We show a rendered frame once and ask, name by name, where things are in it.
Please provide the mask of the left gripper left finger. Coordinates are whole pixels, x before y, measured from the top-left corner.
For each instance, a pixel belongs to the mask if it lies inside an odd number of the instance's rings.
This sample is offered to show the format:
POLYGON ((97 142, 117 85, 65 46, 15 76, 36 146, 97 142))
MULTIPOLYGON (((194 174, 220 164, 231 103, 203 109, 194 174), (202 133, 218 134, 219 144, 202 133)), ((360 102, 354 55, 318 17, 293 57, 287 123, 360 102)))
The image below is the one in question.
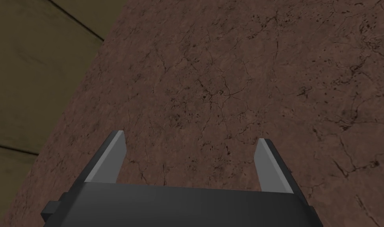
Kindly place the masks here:
POLYGON ((124 131, 112 131, 81 171, 74 183, 115 183, 126 153, 124 131))

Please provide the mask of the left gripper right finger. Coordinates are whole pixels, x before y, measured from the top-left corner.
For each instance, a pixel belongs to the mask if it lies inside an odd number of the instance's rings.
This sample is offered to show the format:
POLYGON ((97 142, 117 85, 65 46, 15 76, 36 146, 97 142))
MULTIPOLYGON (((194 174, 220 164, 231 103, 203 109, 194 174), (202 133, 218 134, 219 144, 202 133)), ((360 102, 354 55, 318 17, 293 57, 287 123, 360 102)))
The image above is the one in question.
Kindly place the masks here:
POLYGON ((271 140, 264 138, 258 140, 254 163, 262 191, 302 194, 290 169, 271 140))

